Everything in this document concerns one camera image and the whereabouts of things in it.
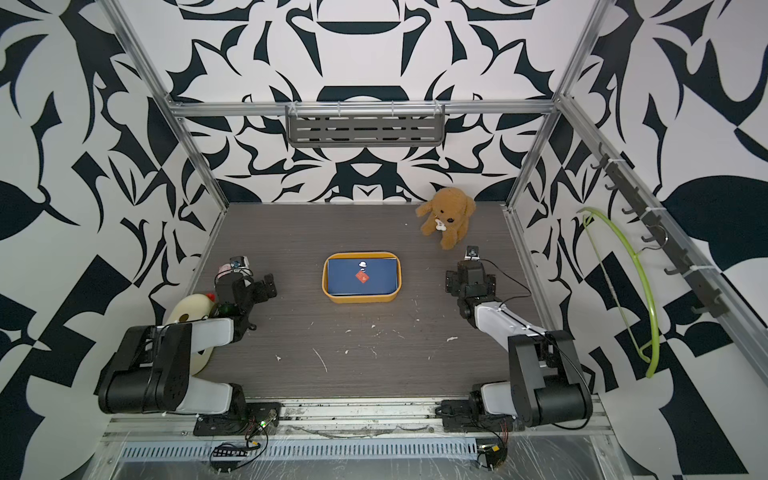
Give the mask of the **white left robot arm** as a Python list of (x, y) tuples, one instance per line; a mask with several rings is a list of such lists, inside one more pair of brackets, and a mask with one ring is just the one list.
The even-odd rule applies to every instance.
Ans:
[(274, 276), (255, 278), (248, 258), (235, 256), (214, 277), (214, 296), (204, 313), (188, 320), (126, 331), (96, 388), (102, 412), (246, 416), (242, 387), (195, 377), (192, 357), (239, 342), (255, 330), (251, 311), (277, 296)]

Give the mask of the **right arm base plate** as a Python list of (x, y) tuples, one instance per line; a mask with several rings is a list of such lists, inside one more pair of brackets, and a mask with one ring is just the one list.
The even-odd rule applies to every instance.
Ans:
[(513, 415), (488, 413), (479, 390), (471, 391), (467, 399), (442, 400), (435, 409), (435, 415), (442, 420), (447, 432), (490, 431), (501, 435), (526, 429)]

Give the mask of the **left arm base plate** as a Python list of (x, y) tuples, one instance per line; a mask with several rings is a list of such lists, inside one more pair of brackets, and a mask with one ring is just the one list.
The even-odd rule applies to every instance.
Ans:
[(247, 402), (243, 413), (227, 412), (217, 415), (199, 415), (193, 429), (196, 437), (244, 435), (249, 428), (279, 425), (283, 404), (280, 402)]

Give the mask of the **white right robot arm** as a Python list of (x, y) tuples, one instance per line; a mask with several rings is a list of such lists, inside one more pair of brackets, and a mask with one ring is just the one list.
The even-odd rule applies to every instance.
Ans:
[(467, 416), (513, 417), (526, 427), (587, 424), (593, 415), (592, 393), (584, 378), (573, 336), (546, 330), (514, 313), (511, 298), (496, 295), (496, 278), (485, 271), (489, 261), (477, 246), (446, 273), (446, 292), (457, 300), (461, 317), (507, 352), (508, 379), (476, 386), (469, 394)]

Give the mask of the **yellow plastic storage box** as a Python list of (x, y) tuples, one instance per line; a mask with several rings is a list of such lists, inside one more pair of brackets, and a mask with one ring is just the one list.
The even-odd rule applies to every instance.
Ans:
[(387, 303), (403, 285), (399, 258), (391, 252), (346, 252), (328, 257), (322, 291), (336, 304)]

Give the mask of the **dark blue envelope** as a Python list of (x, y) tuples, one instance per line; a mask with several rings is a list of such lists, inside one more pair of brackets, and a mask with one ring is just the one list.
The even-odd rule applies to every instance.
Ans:
[(394, 258), (335, 258), (328, 262), (327, 291), (333, 296), (389, 295), (399, 284)]

